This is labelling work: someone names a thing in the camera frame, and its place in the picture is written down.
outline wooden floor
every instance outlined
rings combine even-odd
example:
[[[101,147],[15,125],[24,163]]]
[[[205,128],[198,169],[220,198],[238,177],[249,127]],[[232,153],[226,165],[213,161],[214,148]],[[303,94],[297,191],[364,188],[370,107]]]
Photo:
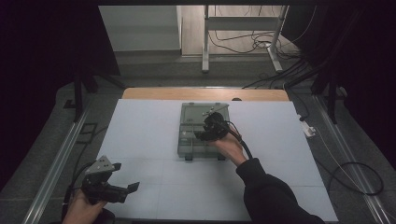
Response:
[[[209,16],[233,16],[233,17],[248,17],[248,16],[269,16],[278,17],[281,6],[210,6]],[[182,13],[182,54],[183,55],[201,55],[202,46],[204,43],[204,6],[183,6],[181,7]],[[209,39],[209,53],[210,54],[237,54],[229,49],[239,52],[247,52],[253,49],[253,31],[210,31]],[[255,31],[254,34],[263,33],[265,31]],[[232,40],[221,40],[225,38],[247,35],[246,37],[236,38]],[[271,41],[272,34],[269,36],[259,36],[260,41]],[[279,38],[282,45],[287,44],[289,41],[283,36]],[[229,49],[224,49],[215,46],[224,46]],[[296,50],[296,48],[289,44],[285,51]],[[250,54],[267,53],[266,49],[255,49]]]

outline hand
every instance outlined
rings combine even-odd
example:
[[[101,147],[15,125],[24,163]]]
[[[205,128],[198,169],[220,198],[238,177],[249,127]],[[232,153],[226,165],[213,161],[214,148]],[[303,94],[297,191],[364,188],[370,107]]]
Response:
[[[241,144],[230,133],[227,133],[225,137],[219,140],[208,142],[208,144],[210,146],[217,147],[219,149],[219,152],[226,158],[230,159],[236,166],[239,166],[240,164],[242,164],[242,162],[247,160],[243,153],[243,148]]]
[[[79,189],[69,206],[63,224],[91,224],[96,220],[106,204],[107,202],[103,201],[97,204],[90,204],[88,198]]]

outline black sleeve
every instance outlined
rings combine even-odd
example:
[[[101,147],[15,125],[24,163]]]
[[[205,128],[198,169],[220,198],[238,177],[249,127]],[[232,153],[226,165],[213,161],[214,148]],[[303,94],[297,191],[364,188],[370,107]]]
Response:
[[[244,201],[253,222],[324,223],[301,208],[291,188],[266,174],[257,158],[243,162],[236,172],[245,182]]]

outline white connector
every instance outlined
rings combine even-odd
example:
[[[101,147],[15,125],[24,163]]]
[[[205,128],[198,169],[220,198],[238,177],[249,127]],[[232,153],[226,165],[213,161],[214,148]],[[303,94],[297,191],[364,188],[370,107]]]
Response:
[[[303,131],[305,133],[305,137],[312,137],[315,136],[316,130],[314,127],[309,127],[309,125],[303,120],[300,121],[301,125],[303,126]]]

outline gray floor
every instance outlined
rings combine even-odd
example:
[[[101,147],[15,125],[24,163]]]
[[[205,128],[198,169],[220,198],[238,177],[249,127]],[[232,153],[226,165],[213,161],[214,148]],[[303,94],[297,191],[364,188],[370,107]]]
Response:
[[[272,65],[264,55],[259,57],[212,57],[209,74],[201,73],[200,58],[181,58],[178,55],[162,54],[125,54],[117,55],[122,77],[116,79],[127,86],[135,87],[171,87],[171,86],[221,86],[242,87],[260,77],[271,76]],[[293,62],[283,62],[285,67]],[[92,110],[85,123],[97,123],[97,129],[105,128],[110,120],[118,99],[121,98],[122,90],[114,85],[97,78],[100,86],[99,92],[92,95]],[[306,119],[310,126],[320,131],[319,135],[307,139],[313,155],[325,164],[330,170],[337,165],[330,156],[328,149],[339,162],[345,162],[345,158],[330,135],[329,129],[323,121],[314,98],[311,96],[309,86],[312,81],[308,80],[294,88],[294,92],[307,105],[310,116]],[[59,150],[74,118],[72,109],[63,109],[68,99],[73,99],[73,86],[67,85],[59,89],[57,103],[53,108],[42,133],[37,137],[29,154],[21,166],[8,181],[0,193],[0,223],[22,223],[40,185],[50,168],[52,161]],[[297,113],[305,114],[304,105],[289,91],[290,99],[294,102]],[[376,169],[384,179],[385,189],[379,198],[384,209],[394,217],[396,208],[396,172],[392,169],[375,144],[359,127],[355,120],[350,117],[343,106],[342,100],[337,101],[336,118],[338,127],[342,131],[349,146],[360,162],[369,164]],[[102,144],[106,130],[98,134],[87,148],[79,165],[92,161]],[[86,136],[81,135],[78,141],[85,141]],[[40,223],[59,221],[65,189],[71,180],[73,168],[83,144],[75,144],[70,157],[63,169]],[[319,166],[323,182],[327,185],[330,176]],[[375,223],[371,212],[363,197],[342,187],[333,181],[330,189],[330,198],[340,223]],[[127,223],[126,220],[118,220],[118,223]]]

